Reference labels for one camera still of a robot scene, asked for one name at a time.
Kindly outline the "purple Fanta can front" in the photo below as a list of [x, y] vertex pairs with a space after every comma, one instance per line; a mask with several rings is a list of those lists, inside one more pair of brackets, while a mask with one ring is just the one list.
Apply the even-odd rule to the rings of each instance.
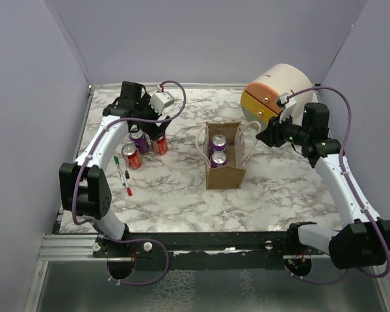
[[212, 137], [209, 155], [216, 151], [226, 152], [228, 146], [227, 138], [224, 135], [218, 134]]

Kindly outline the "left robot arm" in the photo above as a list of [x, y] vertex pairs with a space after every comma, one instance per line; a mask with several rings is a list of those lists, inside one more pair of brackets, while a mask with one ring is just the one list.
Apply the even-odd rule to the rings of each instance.
[[111, 209], [112, 192], [105, 175], [108, 164], [132, 128], [141, 127], [158, 138], [171, 121], [169, 116], [161, 119], [163, 110], [173, 102], [162, 83], [154, 94], [148, 94], [144, 85], [124, 81], [120, 95], [103, 109], [88, 146], [72, 163], [59, 168], [63, 209], [71, 212], [74, 224], [90, 224], [109, 237], [108, 249], [118, 257], [129, 252], [131, 241], [127, 225]]

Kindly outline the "red cola can front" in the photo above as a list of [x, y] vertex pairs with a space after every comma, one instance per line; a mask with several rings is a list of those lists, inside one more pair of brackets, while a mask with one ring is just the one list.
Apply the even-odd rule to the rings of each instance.
[[122, 156], [128, 168], [137, 170], [142, 166], [142, 159], [134, 144], [125, 144], [122, 147]]

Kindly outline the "red cola can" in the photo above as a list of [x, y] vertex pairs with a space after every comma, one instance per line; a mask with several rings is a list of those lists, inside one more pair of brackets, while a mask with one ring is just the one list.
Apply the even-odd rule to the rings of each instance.
[[122, 147], [122, 156], [128, 168], [137, 170], [142, 166], [142, 159], [134, 144], [125, 144]]
[[151, 140], [151, 147], [157, 155], [164, 155], [168, 151], [167, 139], [165, 136], [159, 137], [157, 140]]

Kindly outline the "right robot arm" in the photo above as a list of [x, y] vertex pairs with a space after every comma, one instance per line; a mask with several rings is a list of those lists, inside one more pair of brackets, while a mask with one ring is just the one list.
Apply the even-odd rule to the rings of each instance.
[[285, 245], [292, 254], [308, 247], [330, 256], [339, 269], [385, 265], [390, 271], [390, 220], [384, 220], [363, 195], [338, 140], [328, 138], [330, 111], [325, 104], [307, 103], [301, 125], [293, 119], [271, 117], [257, 139], [275, 148], [291, 143], [322, 178], [339, 211], [341, 230], [334, 231], [314, 222], [293, 223]]

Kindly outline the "brown canvas tote bag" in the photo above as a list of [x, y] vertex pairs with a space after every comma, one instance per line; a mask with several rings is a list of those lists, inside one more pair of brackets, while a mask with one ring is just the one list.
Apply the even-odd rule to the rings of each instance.
[[241, 188], [246, 175], [245, 162], [254, 150], [257, 141], [246, 151], [244, 132], [253, 127], [259, 133], [261, 124], [252, 121], [207, 122], [196, 133], [194, 144], [205, 164], [205, 187], [207, 190], [230, 190]]

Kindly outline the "purple fanta can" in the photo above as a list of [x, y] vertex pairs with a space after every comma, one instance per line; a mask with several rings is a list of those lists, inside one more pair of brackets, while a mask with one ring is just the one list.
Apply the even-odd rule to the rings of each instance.
[[216, 151], [226, 152], [228, 146], [227, 138], [224, 135], [218, 134], [212, 137], [209, 155]]
[[224, 151], [214, 151], [211, 154], [210, 162], [211, 168], [223, 167], [227, 164], [228, 158]]

